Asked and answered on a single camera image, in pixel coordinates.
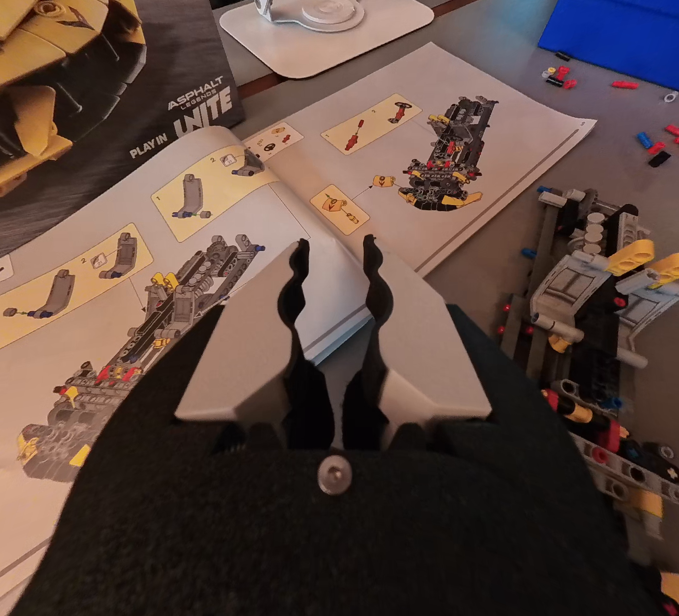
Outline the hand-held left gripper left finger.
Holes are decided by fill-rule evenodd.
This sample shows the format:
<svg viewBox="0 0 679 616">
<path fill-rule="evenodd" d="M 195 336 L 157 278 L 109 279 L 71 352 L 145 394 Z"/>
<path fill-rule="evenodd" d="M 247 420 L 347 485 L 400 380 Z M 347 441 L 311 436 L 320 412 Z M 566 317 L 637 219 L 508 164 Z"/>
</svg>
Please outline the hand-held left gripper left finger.
<svg viewBox="0 0 679 616">
<path fill-rule="evenodd" d="M 310 245 L 299 239 L 231 297 L 177 406 L 179 420 L 273 428 L 288 448 L 326 450 L 335 418 L 323 373 L 305 357 L 296 319 Z"/>
</svg>

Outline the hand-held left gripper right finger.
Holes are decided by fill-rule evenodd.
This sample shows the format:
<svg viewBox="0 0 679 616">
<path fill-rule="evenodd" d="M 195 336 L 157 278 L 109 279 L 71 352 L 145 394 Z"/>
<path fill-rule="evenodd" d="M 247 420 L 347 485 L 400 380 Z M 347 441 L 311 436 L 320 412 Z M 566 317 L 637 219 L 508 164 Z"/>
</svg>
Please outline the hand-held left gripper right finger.
<svg viewBox="0 0 679 616">
<path fill-rule="evenodd" d="M 428 438 L 446 421 L 487 418 L 489 400 L 444 299 L 375 236 L 362 246 L 374 325 L 344 393 L 344 448 L 386 449 L 403 425 Z"/>
</svg>

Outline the lego car chassis model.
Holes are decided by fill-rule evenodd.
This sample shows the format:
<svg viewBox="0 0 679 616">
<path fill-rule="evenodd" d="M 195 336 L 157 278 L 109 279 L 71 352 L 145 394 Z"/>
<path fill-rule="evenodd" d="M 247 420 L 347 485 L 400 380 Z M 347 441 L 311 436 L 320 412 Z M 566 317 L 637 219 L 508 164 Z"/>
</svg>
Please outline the lego car chassis model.
<svg viewBox="0 0 679 616">
<path fill-rule="evenodd" d="M 678 504 L 678 468 L 671 447 L 640 442 L 624 424 L 631 408 L 623 371 L 642 370 L 648 359 L 636 350 L 639 334 L 635 352 L 618 348 L 627 297 L 616 284 L 645 268 L 677 281 L 678 254 L 655 258 L 638 208 L 605 203 L 595 189 L 539 187 L 539 202 L 538 245 L 522 250 L 532 269 L 503 308 L 500 348 L 539 384 L 595 487 L 623 517 L 631 559 L 650 566 L 665 505 Z"/>
</svg>

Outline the grey lego panel piece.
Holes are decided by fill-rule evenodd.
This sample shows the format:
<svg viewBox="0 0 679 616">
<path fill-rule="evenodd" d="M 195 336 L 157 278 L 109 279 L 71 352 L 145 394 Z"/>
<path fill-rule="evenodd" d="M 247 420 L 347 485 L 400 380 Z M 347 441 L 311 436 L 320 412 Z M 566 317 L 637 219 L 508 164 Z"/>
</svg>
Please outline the grey lego panel piece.
<svg viewBox="0 0 679 616">
<path fill-rule="evenodd" d="M 617 282 L 617 293 L 627 297 L 619 313 L 619 349 L 635 352 L 636 336 L 678 301 L 678 281 L 662 281 L 662 274 L 645 268 Z"/>
</svg>

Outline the open lego instruction booklet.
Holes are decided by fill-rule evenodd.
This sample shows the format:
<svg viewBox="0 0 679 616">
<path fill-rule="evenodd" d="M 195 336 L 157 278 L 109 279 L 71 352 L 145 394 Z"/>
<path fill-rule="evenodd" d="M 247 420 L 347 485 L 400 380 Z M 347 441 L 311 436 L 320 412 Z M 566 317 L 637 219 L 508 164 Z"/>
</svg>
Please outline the open lego instruction booklet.
<svg viewBox="0 0 679 616">
<path fill-rule="evenodd" d="M 184 135 L 2 260 L 1 593 L 117 408 L 303 238 L 304 354 L 369 320 L 366 235 L 424 277 L 593 128 L 429 43 L 245 142 Z"/>
</svg>

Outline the lego set box yellow car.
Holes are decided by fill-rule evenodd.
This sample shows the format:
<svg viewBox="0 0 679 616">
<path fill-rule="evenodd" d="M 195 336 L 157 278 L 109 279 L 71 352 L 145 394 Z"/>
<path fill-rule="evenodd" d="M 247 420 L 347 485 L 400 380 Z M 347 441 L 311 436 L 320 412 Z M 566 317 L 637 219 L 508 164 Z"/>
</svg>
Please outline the lego set box yellow car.
<svg viewBox="0 0 679 616">
<path fill-rule="evenodd" d="M 1 256 L 243 117 L 209 0 L 1 0 Z"/>
</svg>

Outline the white monitor stand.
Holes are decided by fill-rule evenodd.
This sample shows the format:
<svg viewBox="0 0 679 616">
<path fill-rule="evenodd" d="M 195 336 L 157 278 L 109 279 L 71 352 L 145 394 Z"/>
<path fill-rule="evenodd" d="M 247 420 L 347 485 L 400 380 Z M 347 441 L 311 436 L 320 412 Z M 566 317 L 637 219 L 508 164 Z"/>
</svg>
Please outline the white monitor stand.
<svg viewBox="0 0 679 616">
<path fill-rule="evenodd" d="M 427 26 L 415 0 L 253 0 L 223 13 L 221 28 L 275 74 L 299 80 Z"/>
</svg>

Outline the pile of red blue pins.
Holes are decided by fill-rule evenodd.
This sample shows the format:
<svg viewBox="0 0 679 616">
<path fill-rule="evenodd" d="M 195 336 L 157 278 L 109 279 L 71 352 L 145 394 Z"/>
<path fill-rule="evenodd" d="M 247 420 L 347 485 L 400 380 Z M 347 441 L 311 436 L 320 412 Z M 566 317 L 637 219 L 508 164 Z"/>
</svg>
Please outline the pile of red blue pins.
<svg viewBox="0 0 679 616">
<path fill-rule="evenodd" d="M 574 103 L 596 121 L 605 160 L 629 162 L 638 172 L 678 168 L 678 90 L 567 63 L 564 55 L 539 76 L 560 91 L 559 105 Z"/>
</svg>

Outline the blue plastic bin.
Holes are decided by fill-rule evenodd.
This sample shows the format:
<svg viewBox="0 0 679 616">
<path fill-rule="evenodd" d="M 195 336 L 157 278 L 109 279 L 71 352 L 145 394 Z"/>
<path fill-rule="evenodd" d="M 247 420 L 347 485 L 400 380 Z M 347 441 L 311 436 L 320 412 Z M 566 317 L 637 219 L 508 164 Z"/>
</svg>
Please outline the blue plastic bin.
<svg viewBox="0 0 679 616">
<path fill-rule="evenodd" d="M 678 89 L 678 0 L 558 0 L 539 47 Z"/>
</svg>

